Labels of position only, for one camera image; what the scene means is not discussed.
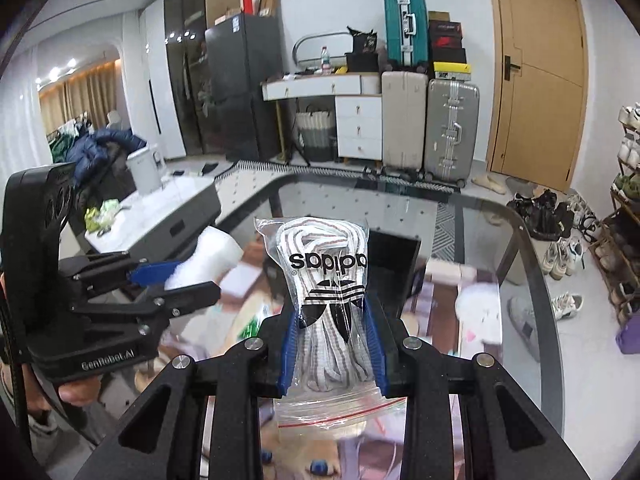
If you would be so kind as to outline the person's left hand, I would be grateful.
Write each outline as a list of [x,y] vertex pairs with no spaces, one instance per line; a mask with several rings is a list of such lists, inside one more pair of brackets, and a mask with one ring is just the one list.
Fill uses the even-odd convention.
[[[22,366],[25,384],[27,411],[38,418],[43,412],[51,411],[51,405],[42,393],[42,388],[28,364]],[[69,382],[58,387],[60,399],[73,406],[86,406],[96,402],[101,389],[101,377],[93,376],[77,382]]]

